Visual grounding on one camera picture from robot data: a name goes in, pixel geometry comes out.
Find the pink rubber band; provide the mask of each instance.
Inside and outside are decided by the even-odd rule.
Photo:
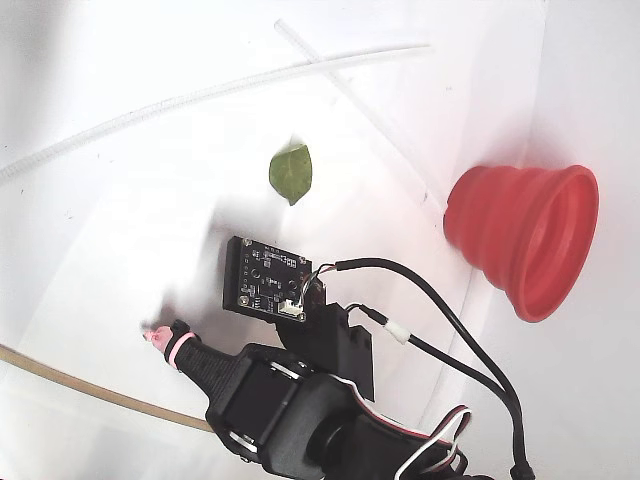
[[[180,350],[180,347],[184,344],[184,342],[186,342],[187,340],[195,336],[196,336],[195,333],[189,332],[189,333],[185,333],[183,336],[180,337],[180,339],[176,342],[176,344],[171,349],[171,353],[169,354],[169,365],[171,365],[176,370],[178,369],[178,367],[176,367],[176,355],[178,354],[178,350]]]

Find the pink tip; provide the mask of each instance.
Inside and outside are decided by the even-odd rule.
[[[159,327],[155,331],[149,330],[144,332],[144,338],[147,342],[151,342],[160,352],[164,353],[169,340],[173,337],[173,332],[169,327]]]

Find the electronic component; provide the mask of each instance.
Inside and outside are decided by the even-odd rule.
[[[286,298],[284,302],[278,304],[278,313],[284,313],[286,315],[293,315],[298,317],[302,313],[302,305],[300,303],[293,303]]]
[[[269,323],[304,322],[302,284],[311,262],[248,238],[227,244],[223,307]]]

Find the white wire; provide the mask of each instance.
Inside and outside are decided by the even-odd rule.
[[[458,443],[460,442],[460,437],[461,436],[462,436],[462,433],[460,433],[458,438],[456,438],[453,441],[453,443],[451,444],[451,449],[449,450],[449,453],[447,454],[446,457],[444,457],[441,461],[439,461],[435,465],[431,465],[429,468],[425,468],[424,470],[422,470],[420,472],[420,474],[433,472],[434,470],[437,470],[438,468],[442,467],[443,465],[448,465],[451,462],[451,459],[453,457],[455,457],[457,455],[457,453],[458,453]]]
[[[433,435],[424,445],[422,445],[418,450],[416,450],[416,452],[411,455],[409,457],[409,459],[404,462],[400,468],[398,469],[398,471],[396,472],[395,476],[393,477],[394,480],[400,480],[400,476],[405,472],[405,470],[407,468],[409,468],[409,466],[420,456],[422,455],[425,450],[427,450],[428,448],[432,447],[433,445],[435,445],[435,443],[438,440],[441,440],[442,437],[444,437],[444,435],[447,433],[447,431],[449,429],[451,429],[451,427],[453,427],[456,422],[458,420],[461,420],[465,415],[471,413],[471,410],[469,408],[465,408],[463,410],[460,410],[458,413],[456,413],[453,417],[451,417],[451,419],[440,429],[440,431],[438,433],[436,433],[435,435]]]
[[[271,70],[269,72],[260,73],[250,77],[240,78],[231,82],[223,83],[213,87],[197,90],[195,92],[181,95],[178,97],[168,98],[146,107],[142,107],[132,112],[127,112],[118,117],[102,122],[95,127],[84,130],[80,133],[72,135],[60,142],[54,143],[31,155],[22,157],[6,167],[0,169],[0,185],[8,182],[16,175],[20,175],[38,165],[51,160],[52,158],[63,153],[70,152],[90,142],[98,140],[102,137],[115,133],[126,127],[152,118],[161,113],[200,103],[223,95],[236,93],[251,88],[264,86],[278,81],[291,80],[294,78],[310,76],[320,73],[327,73],[343,68],[355,67],[359,65],[367,65],[372,63],[386,62],[397,60],[400,57],[408,58],[421,56],[431,52],[430,47],[407,47],[393,50],[385,50],[379,52],[360,53],[357,55],[349,55],[338,57],[331,60],[325,60],[317,63],[309,63],[304,65],[296,65],[294,67],[281,68]]]
[[[396,422],[395,420],[392,420],[388,417],[386,417],[385,415],[378,413],[377,411],[375,411],[373,408],[371,408],[367,402],[365,401],[364,398],[362,398],[362,395],[360,395],[360,392],[358,391],[358,387],[356,386],[355,383],[353,383],[351,380],[347,380],[344,378],[340,378],[336,375],[331,375],[333,378],[335,378],[336,380],[338,380],[340,383],[344,383],[345,385],[349,385],[351,387],[351,389],[353,390],[354,395],[356,396],[356,398],[360,401],[360,403],[362,404],[362,407],[367,410],[367,412],[369,412],[369,414],[371,414],[372,416],[374,416],[375,418],[381,420],[384,423],[390,423],[395,427],[401,428],[402,430],[405,430],[408,433],[413,433],[415,435],[420,435],[423,437],[429,437],[429,434],[426,432],[423,432],[421,430],[416,430],[413,428],[409,428],[405,425],[402,425],[401,423]]]

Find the white connector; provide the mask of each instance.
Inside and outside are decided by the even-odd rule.
[[[278,303],[278,313],[297,317],[302,313],[302,305],[293,303],[291,300],[286,299],[285,301]]]

